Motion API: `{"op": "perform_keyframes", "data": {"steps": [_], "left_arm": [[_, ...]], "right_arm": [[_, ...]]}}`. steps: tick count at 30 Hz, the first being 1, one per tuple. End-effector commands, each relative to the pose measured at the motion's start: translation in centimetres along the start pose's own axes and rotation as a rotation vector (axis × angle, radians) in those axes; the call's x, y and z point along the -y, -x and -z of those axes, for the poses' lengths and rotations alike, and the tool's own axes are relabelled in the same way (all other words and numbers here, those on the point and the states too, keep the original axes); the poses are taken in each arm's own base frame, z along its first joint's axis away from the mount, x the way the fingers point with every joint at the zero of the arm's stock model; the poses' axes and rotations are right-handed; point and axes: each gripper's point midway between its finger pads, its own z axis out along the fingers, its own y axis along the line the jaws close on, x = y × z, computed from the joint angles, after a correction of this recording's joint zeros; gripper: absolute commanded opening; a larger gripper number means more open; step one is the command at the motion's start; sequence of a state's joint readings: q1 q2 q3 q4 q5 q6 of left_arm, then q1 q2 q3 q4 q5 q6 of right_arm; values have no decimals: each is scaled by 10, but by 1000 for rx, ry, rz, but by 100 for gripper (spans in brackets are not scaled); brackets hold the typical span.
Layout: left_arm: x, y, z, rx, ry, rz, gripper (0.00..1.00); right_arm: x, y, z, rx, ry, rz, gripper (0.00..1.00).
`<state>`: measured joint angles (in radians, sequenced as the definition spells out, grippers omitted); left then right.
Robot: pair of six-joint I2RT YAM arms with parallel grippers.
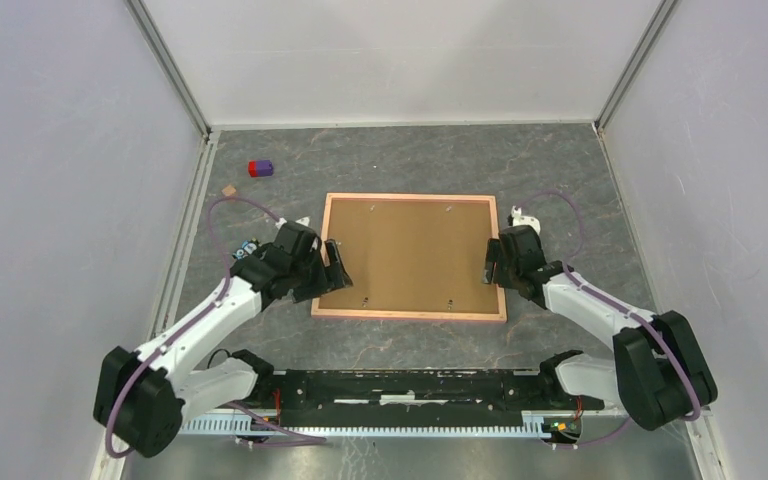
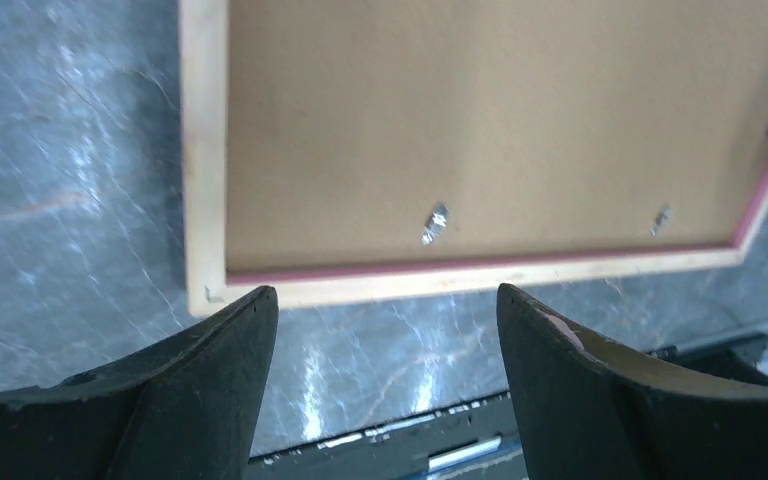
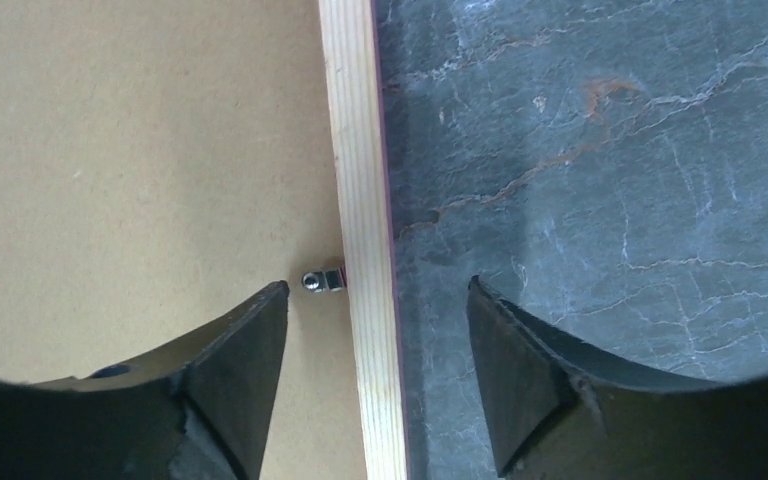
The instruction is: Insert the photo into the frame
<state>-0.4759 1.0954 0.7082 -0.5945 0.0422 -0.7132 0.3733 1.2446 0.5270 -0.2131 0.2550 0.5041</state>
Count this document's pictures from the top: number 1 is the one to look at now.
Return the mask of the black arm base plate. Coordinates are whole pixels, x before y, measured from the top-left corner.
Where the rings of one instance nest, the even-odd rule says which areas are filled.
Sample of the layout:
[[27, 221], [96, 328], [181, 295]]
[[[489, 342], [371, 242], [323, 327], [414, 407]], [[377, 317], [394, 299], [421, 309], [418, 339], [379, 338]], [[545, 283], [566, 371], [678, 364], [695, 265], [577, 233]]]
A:
[[241, 399], [289, 427], [512, 427], [523, 412], [601, 411], [534, 370], [286, 370]]

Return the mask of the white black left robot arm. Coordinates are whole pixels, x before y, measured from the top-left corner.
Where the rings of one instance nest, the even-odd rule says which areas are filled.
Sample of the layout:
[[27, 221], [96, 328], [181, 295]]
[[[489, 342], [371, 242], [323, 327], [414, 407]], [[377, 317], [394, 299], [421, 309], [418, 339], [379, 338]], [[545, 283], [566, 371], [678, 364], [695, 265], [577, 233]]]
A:
[[165, 332], [104, 357], [93, 417], [105, 429], [110, 457], [137, 452], [150, 458], [210, 410], [238, 400], [266, 405], [274, 394], [270, 363], [248, 350], [206, 369], [200, 361], [275, 301], [313, 300], [353, 284], [337, 241], [298, 222], [281, 224], [273, 241], [226, 266], [212, 293]]

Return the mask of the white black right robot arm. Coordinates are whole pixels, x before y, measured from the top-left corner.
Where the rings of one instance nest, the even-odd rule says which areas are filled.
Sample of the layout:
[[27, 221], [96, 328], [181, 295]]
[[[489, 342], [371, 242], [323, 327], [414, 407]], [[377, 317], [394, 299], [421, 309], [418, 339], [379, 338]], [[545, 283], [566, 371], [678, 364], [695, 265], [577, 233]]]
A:
[[638, 426], [653, 431], [675, 420], [698, 419], [719, 397], [684, 315], [635, 307], [567, 263], [547, 261], [530, 226], [509, 227], [488, 240], [483, 281], [573, 321], [610, 349], [609, 360], [571, 350], [545, 361], [537, 392], [551, 408], [576, 396], [591, 397], [621, 406]]

